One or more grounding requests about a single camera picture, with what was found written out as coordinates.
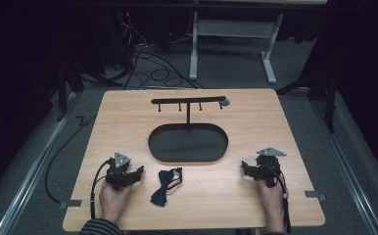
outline black wall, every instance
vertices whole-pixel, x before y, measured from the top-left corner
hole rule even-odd
[[[57,63],[31,5],[0,1],[0,176],[52,107]]]
[[[301,78],[332,71],[337,88],[378,161],[378,0],[338,1],[354,11],[333,12]],[[309,86],[317,86],[314,80]]]

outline striped sleeve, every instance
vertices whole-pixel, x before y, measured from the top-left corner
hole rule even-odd
[[[281,233],[281,232],[264,232],[262,235],[289,235],[288,233]]]
[[[79,235],[120,235],[119,228],[103,218],[88,220],[82,227]]]

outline wooden board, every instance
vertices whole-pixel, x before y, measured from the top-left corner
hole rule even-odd
[[[177,105],[151,104],[155,98],[226,96],[222,110],[218,103],[192,105],[191,121],[220,126],[228,135],[226,154],[213,163],[162,163],[153,158],[148,137],[157,126],[186,121]],[[241,161],[255,165],[257,150],[273,147],[287,154],[279,158],[290,192],[293,226],[316,226],[325,218],[312,191],[306,167],[299,153],[280,102],[272,89],[216,89],[172,91],[109,91],[105,94],[76,179],[71,199],[82,200],[80,208],[68,208],[64,228],[78,231],[90,218],[89,195],[98,167],[114,152],[131,158],[129,170],[145,166],[141,182],[133,186],[126,210],[118,221],[123,230],[240,228],[265,226],[258,185],[244,176]],[[183,182],[167,193],[164,208],[150,203],[160,188],[158,172],[183,167]],[[101,214],[96,187],[96,214]]]

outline white metal frame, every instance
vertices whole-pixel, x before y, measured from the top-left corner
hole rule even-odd
[[[260,37],[269,39],[267,50],[260,52],[260,57],[268,83],[275,84],[276,79],[269,56],[274,47],[282,19],[283,15],[280,14],[277,15],[275,22],[270,23],[211,21],[199,20],[198,13],[195,12],[193,16],[192,53],[190,58],[189,78],[195,80],[198,77],[198,35]]]

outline horizontal bar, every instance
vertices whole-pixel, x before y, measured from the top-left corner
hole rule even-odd
[[[198,20],[198,35],[268,38],[274,22]]]
[[[183,104],[183,103],[206,103],[206,102],[220,102],[226,100],[225,96],[215,97],[195,97],[195,98],[170,98],[170,99],[153,99],[152,104]]]

